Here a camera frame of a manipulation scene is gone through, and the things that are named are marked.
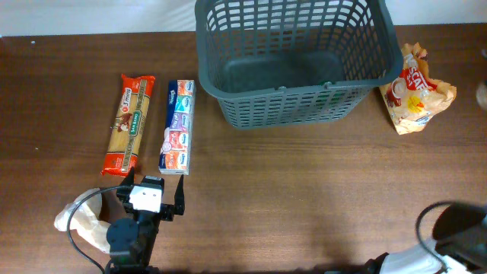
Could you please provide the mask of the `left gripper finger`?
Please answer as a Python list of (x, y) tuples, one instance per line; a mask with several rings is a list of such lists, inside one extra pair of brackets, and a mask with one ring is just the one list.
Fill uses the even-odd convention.
[(135, 168), (131, 167), (126, 177), (121, 182), (121, 186), (132, 186), (135, 179)]
[(183, 190), (183, 179), (184, 176), (181, 175), (180, 179), (177, 184), (176, 192), (174, 195), (174, 214), (175, 215), (183, 215), (185, 212), (185, 196)]

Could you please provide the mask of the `green bottle with label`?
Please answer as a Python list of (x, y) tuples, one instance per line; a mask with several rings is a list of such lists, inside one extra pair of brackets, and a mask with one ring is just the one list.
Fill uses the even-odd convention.
[(335, 116), (337, 110), (342, 104), (344, 98), (344, 90), (333, 88), (331, 81), (322, 81), (323, 91), (320, 92), (316, 105), (319, 110), (323, 111), (326, 116)]

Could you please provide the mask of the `orange coffee sachet bag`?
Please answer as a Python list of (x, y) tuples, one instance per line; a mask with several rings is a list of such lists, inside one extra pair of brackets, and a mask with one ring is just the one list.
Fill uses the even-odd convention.
[(457, 88), (429, 75), (428, 52), (419, 43), (404, 44), (403, 69), (389, 84), (379, 87), (393, 127), (400, 135), (421, 132), (457, 96)]

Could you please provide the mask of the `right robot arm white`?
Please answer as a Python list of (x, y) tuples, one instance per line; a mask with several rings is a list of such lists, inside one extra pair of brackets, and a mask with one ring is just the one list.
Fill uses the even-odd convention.
[[(421, 235), (423, 218), (439, 207), (445, 210), (431, 236)], [(440, 201), (423, 209), (415, 221), (418, 243), (399, 253), (384, 253), (358, 269), (369, 274), (455, 274), (486, 272), (486, 207), (461, 201)]]

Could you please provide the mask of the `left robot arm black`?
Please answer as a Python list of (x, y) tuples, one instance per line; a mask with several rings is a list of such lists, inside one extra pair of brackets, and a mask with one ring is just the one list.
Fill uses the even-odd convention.
[(173, 221), (185, 212), (183, 177), (180, 177), (174, 194), (174, 203), (163, 202), (164, 180), (145, 176), (135, 183), (135, 170), (131, 169), (116, 188), (116, 197), (127, 214), (112, 223), (107, 230), (110, 260), (105, 273), (158, 273), (150, 259), (160, 223)]

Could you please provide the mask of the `orange spaghetti pack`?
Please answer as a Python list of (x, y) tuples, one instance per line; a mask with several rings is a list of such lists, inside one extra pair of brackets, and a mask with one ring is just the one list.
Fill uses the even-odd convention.
[(139, 149), (156, 77), (121, 75), (122, 96), (111, 126), (101, 174), (126, 176), (138, 162)]

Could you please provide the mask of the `tissue multipack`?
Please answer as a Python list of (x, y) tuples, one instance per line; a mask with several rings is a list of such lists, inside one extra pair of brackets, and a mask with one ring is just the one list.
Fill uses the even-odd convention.
[(189, 174), (195, 92), (194, 80), (168, 83), (164, 141), (158, 163), (162, 174)]

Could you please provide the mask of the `grey plastic basket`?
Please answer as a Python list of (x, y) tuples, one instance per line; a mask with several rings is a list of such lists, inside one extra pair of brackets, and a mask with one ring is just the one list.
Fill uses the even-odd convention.
[[(237, 129), (341, 119), (403, 67), (384, 0), (197, 0), (195, 17), (199, 82)], [(335, 116), (322, 81), (345, 92)]]

